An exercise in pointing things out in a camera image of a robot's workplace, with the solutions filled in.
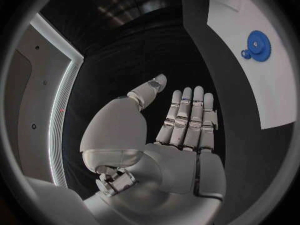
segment robotic hand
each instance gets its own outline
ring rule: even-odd
[[[156,142],[146,144],[147,124],[140,111],[166,84],[161,74],[104,106],[82,137],[83,161],[99,174],[102,199],[136,221],[140,212],[174,216],[183,213],[183,206],[198,206],[198,219],[212,217],[226,190],[223,164],[213,153],[218,129],[214,97],[201,86],[193,95],[189,87],[176,90]]]

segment small blue gear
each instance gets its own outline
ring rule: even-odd
[[[247,40],[248,49],[241,51],[245,59],[253,58],[256,61],[264,62],[271,55],[271,43],[269,38],[261,31],[252,31]]]

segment white light strip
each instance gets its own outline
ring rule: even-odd
[[[56,186],[67,188],[62,157],[63,125],[71,89],[84,57],[41,15],[37,14],[30,24],[71,60],[57,87],[48,127],[48,159],[52,180]]]

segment led light strip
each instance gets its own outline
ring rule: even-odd
[[[84,61],[84,57],[41,15],[37,14],[30,24],[71,60],[57,88],[48,127],[48,158],[52,180],[56,186],[67,188],[62,157],[63,126],[71,89]]]

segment blue gear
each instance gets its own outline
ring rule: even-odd
[[[269,38],[261,31],[252,31],[247,40],[248,49],[241,51],[245,59],[253,58],[256,61],[264,62],[271,55],[271,43]]]

